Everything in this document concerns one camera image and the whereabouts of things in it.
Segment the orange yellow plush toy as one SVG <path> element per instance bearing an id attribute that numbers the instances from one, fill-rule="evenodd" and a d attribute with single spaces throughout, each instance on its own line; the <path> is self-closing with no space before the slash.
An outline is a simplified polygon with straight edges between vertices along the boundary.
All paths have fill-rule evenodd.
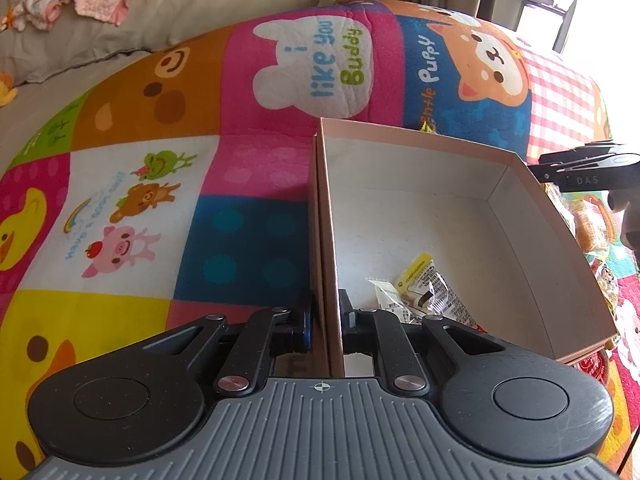
<path id="1" fill-rule="evenodd" d="M 0 73 L 0 106 L 10 104 L 17 96 L 17 88 L 14 87 L 14 78 L 6 73 Z"/>

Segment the pink cardboard gift box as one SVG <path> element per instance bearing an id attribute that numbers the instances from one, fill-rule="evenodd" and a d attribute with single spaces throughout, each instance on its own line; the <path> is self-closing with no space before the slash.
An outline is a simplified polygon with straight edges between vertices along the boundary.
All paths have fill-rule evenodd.
<path id="1" fill-rule="evenodd" d="M 320 351 L 345 373 L 340 292 L 371 307 L 371 281 L 431 255 L 491 335 L 565 364 L 616 328 L 574 236 L 517 154 L 416 130 L 324 118 L 310 174 Z"/>

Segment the colourful cartoon play mat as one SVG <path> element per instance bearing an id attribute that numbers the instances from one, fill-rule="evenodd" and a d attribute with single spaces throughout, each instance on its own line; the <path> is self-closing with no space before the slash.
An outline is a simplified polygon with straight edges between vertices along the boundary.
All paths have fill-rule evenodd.
<path id="1" fill-rule="evenodd" d="M 526 162 L 610 136 L 597 85 L 472 16 L 352 0 L 206 32 L 107 77 L 1 175 L 1 474 L 65 367 L 210 312 L 295 304 L 323 117 L 432 129 Z"/>

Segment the beige bed pillow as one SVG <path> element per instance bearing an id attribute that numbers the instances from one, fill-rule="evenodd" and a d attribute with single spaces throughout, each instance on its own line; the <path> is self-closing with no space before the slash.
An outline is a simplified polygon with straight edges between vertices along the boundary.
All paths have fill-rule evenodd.
<path id="1" fill-rule="evenodd" d="M 210 30 L 335 0 L 129 0 L 120 25 L 66 6 L 48 32 L 28 25 L 1 33 L 1 71 L 16 84 L 35 82 L 119 53 L 158 51 Z"/>

